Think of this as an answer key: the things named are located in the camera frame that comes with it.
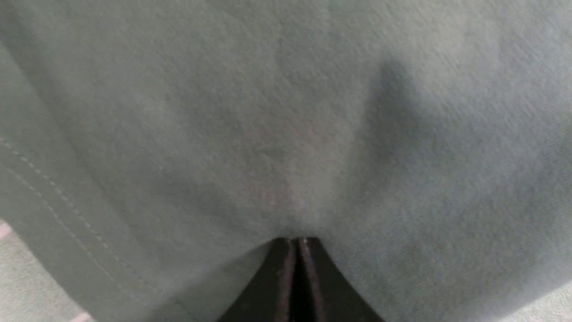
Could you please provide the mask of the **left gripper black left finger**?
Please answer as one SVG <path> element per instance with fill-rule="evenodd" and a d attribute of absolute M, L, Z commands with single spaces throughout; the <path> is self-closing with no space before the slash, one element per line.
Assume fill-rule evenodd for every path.
<path fill-rule="evenodd" d="M 295 271 L 294 241 L 274 239 L 260 268 L 219 322 L 289 322 Z"/>

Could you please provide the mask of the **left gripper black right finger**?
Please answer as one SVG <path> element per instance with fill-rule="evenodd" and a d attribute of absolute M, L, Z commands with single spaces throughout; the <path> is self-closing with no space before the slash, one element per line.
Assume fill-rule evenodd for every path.
<path fill-rule="evenodd" d="M 298 322 L 382 321 L 318 238 L 298 238 Z"/>

